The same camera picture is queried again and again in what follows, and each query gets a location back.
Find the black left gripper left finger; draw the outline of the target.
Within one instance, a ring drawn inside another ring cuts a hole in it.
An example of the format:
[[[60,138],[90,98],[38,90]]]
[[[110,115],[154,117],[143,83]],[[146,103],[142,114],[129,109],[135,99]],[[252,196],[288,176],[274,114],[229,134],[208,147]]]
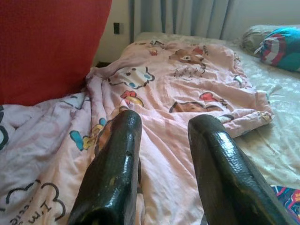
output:
[[[138,190],[140,116],[120,112],[102,149],[86,170],[67,224],[133,225]]]

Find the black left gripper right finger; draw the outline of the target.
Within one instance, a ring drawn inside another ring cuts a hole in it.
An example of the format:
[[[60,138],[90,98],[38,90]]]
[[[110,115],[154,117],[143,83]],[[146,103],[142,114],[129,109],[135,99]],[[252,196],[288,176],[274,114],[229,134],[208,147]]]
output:
[[[190,119],[188,139],[208,224],[296,224],[217,118],[199,115]]]

